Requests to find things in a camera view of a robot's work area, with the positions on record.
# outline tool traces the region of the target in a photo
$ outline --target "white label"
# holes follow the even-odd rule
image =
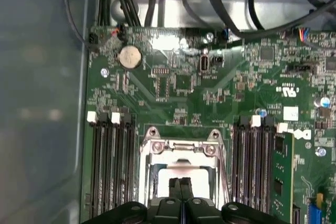
[[[282,92],[284,97],[296,97],[296,94],[300,91],[299,88],[293,87],[276,87],[277,92]]]
[[[299,107],[297,106],[284,106],[284,121],[298,121],[299,120]]]
[[[288,129],[287,132],[292,133],[296,139],[305,139],[305,140],[311,140],[311,130],[293,130]]]

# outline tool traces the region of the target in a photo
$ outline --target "small connector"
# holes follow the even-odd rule
[[[292,224],[300,224],[300,212],[301,209],[293,204]]]
[[[97,123],[98,117],[96,111],[88,111],[86,121],[88,121],[89,123]]]
[[[120,124],[120,113],[119,112],[112,112],[111,123]]]

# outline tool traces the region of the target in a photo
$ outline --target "microchip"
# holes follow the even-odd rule
[[[238,90],[245,90],[245,83],[243,83],[243,82],[238,82],[238,83],[237,83],[237,89],[238,89]]]
[[[277,151],[277,152],[284,152],[284,149],[283,149],[283,141],[284,141],[284,138],[281,137],[281,136],[276,136],[275,137],[275,144],[274,144],[274,149]]]
[[[317,130],[322,129],[322,123],[321,122],[315,122],[315,129],[317,129]]]
[[[274,191],[279,195],[282,196],[282,182],[275,179],[274,180]]]
[[[328,123],[327,122],[322,122],[321,128],[323,130],[326,130],[328,128]]]
[[[245,98],[245,94],[244,93],[237,93],[236,94],[236,99],[237,100],[243,100]]]
[[[260,59],[273,61],[274,50],[273,47],[261,47],[260,49]]]
[[[336,57],[326,57],[325,60],[326,71],[336,71]]]
[[[185,118],[180,118],[180,125],[185,125]]]
[[[331,116],[331,109],[328,108],[319,108],[319,116],[322,118],[329,118]]]

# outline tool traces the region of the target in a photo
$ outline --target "black connector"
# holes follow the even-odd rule
[[[286,39],[299,38],[299,29],[295,27],[295,28],[285,31],[285,38]]]
[[[300,224],[300,211],[301,209],[299,207],[293,205],[292,224]]]

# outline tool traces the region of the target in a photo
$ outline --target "colored wires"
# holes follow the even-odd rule
[[[300,28],[299,29],[299,36],[302,42],[306,41],[308,38],[310,28]]]
[[[308,35],[309,35],[310,28],[299,28],[299,37],[303,44],[319,50],[336,50],[334,47],[321,47],[319,45],[316,45],[314,43],[311,43],[308,41]]]

